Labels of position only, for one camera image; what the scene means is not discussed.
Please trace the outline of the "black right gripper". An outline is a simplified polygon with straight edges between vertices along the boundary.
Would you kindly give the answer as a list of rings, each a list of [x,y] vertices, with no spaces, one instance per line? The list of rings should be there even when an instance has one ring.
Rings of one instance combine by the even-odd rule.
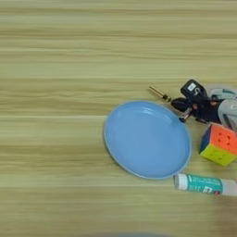
[[[218,108],[222,102],[222,99],[210,99],[206,96],[194,97],[192,101],[188,98],[178,97],[171,101],[171,105],[183,112],[179,117],[179,120],[183,123],[190,116],[194,116],[199,122],[220,124]]]

